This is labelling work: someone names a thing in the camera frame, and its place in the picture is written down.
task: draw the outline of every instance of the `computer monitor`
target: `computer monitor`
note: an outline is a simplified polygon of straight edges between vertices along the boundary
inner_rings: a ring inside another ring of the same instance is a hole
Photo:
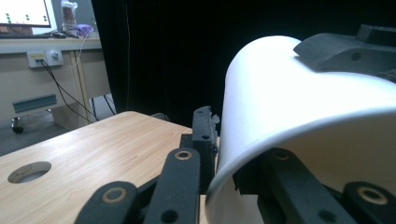
[[[0,26],[50,28],[45,0],[0,0]]]

